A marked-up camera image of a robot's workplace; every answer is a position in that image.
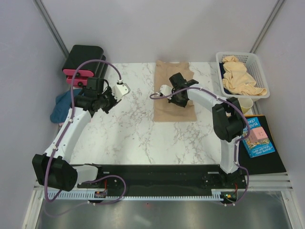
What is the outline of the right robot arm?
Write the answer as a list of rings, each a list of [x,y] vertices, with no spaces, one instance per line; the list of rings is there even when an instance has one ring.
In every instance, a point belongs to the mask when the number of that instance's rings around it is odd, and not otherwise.
[[[169,103],[186,107],[193,101],[211,111],[213,130],[221,140],[220,168],[223,173],[218,176],[218,182],[222,187],[230,187],[235,183],[233,173],[238,169],[238,145],[246,127],[238,99],[218,96],[201,87],[198,81],[184,79],[181,73],[174,74],[169,81],[171,86],[160,87],[160,93],[167,96]]]

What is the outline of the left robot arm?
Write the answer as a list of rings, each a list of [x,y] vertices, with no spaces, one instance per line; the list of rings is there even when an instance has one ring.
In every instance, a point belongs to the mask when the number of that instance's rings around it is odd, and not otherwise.
[[[73,98],[65,122],[51,145],[41,155],[36,154],[32,165],[37,181],[45,188],[71,191],[75,185],[89,182],[101,187],[105,177],[94,166],[73,167],[71,156],[86,125],[98,110],[105,113],[116,106],[130,92],[122,81],[110,87],[102,78],[89,78],[82,90]]]

